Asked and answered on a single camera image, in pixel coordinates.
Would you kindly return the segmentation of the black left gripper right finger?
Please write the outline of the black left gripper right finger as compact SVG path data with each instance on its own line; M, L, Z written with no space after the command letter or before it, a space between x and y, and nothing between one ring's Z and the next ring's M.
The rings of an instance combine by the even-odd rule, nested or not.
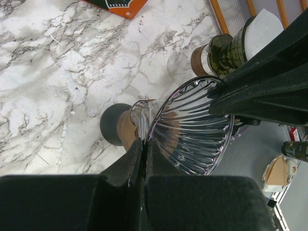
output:
M250 178L190 176L147 143L145 206L152 231L271 231L264 196Z

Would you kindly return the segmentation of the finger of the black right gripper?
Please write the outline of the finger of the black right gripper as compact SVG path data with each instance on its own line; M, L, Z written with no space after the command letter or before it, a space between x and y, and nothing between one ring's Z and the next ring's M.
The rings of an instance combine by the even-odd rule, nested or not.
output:
M290 126L308 125L308 69L297 67L213 101L213 115L242 116Z
M308 92L308 12L226 78L225 96Z

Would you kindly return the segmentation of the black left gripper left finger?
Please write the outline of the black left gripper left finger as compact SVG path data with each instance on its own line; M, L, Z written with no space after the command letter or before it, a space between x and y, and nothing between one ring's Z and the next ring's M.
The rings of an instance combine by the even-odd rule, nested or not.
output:
M1 177L1 230L140 230L141 147L135 139L100 174Z

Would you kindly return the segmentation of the white paper coffee filter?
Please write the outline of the white paper coffee filter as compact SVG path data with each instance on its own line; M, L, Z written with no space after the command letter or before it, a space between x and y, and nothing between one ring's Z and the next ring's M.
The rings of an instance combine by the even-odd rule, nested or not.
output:
M279 18L266 9L262 9L246 28L244 49L247 60L253 58L282 31L283 26Z

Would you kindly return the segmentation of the green glass dripper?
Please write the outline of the green glass dripper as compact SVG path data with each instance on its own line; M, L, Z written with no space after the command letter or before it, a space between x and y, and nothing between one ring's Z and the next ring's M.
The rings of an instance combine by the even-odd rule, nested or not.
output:
M244 39L247 28L254 19L255 16L250 17L235 37L223 34L210 40L208 63L219 78L224 78L247 62Z

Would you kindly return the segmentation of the grey ribbed glass dripper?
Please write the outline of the grey ribbed glass dripper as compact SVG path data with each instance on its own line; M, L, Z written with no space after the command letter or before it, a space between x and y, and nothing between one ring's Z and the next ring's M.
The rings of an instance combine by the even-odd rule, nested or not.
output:
M234 126L232 115L209 112L224 86L218 77L195 77L166 99L137 101L130 120L144 144L156 139L162 154L179 171L210 175L222 160Z

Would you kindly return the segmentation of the round wooden dripper base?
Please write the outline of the round wooden dripper base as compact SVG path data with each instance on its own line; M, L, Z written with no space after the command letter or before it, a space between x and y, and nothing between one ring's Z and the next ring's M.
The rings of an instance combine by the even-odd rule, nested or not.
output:
M134 103L128 111L125 111L120 115L116 125L116 130L125 151L129 150L135 138L139 136L137 120L141 115L142 109L151 101L154 101L154 99L139 100Z

